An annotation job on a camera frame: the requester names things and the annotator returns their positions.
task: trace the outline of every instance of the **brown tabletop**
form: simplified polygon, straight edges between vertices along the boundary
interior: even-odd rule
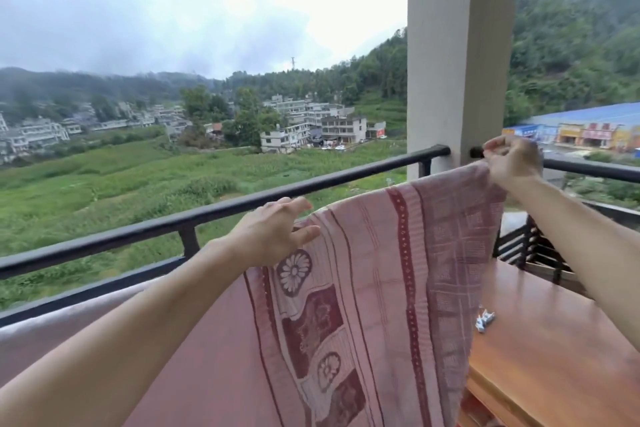
[[[640,353],[592,300],[495,262],[483,306],[468,388],[508,427],[640,426]]]

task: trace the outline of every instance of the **metal railing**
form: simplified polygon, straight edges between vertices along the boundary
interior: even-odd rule
[[[284,196],[301,196],[404,167],[405,165],[419,164],[419,175],[426,176],[431,172],[432,159],[450,154],[449,147],[436,145],[425,150],[391,157],[371,164],[359,165],[344,171],[333,172],[332,174],[175,213],[155,220],[143,221],[142,223],[57,243],[37,250],[1,257],[0,280],[3,280],[174,232],[180,235],[184,246],[184,254],[181,257],[173,257],[172,259],[143,266],[115,278],[102,280],[52,298],[31,302],[21,307],[0,312],[0,327],[81,303],[169,273],[200,249],[195,231],[198,225],[252,210],[269,201],[277,201]]]
[[[118,277],[102,280],[51,298],[45,298],[0,312],[0,327],[17,323],[24,319],[34,318],[110,292],[122,290],[169,273],[200,249],[195,231],[198,225],[254,209],[269,201],[276,201],[283,196],[301,196],[404,167],[405,165],[419,164],[419,175],[426,176],[430,173],[432,159],[450,154],[449,147],[436,145],[422,151],[352,167],[344,171],[256,192],[248,196],[229,199],[155,220],[143,221],[142,223],[38,248],[37,250],[1,257],[0,280],[3,280],[174,232],[180,235],[184,247],[184,254],[180,257],[173,257],[162,262],[146,265]],[[472,149],[471,156],[473,158],[482,157],[482,149]],[[640,183],[640,168],[637,167],[605,164],[564,156],[561,158],[545,158],[544,167],[587,176]],[[640,213],[638,212],[601,203],[586,202],[586,204],[624,225],[640,225]],[[493,254],[495,257],[499,257],[501,260],[517,265],[522,269],[526,269],[529,264],[546,266],[553,270],[553,281],[556,283],[561,280],[563,273],[571,273],[571,269],[566,265],[564,259],[557,253],[553,244],[536,227],[531,217],[527,219],[527,223],[523,227],[499,237],[496,240]]]

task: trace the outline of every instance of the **hand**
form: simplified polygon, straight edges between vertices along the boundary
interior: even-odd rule
[[[540,177],[542,159],[533,140],[503,135],[489,140],[483,148],[491,177],[504,190],[513,192],[524,180]]]
[[[304,197],[283,197],[245,214],[225,237],[243,257],[243,269],[272,266],[320,235],[320,227],[293,231],[293,223],[313,206]]]

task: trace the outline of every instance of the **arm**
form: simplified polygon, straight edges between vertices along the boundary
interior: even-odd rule
[[[485,144],[493,179],[531,214],[622,334],[640,351],[640,234],[567,196],[540,176],[528,139]]]
[[[292,232],[310,204],[282,198],[84,328],[0,389],[1,427],[119,427],[213,302],[252,266],[270,266],[319,235]]]

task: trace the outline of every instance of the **white flower print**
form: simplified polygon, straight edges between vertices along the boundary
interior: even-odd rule
[[[292,255],[281,261],[276,269],[282,290],[291,297],[298,293],[302,282],[304,282],[310,271],[311,257],[304,250],[296,250]]]
[[[340,355],[335,351],[327,353],[318,363],[318,385],[323,393],[327,391],[335,377],[338,376],[341,363]]]

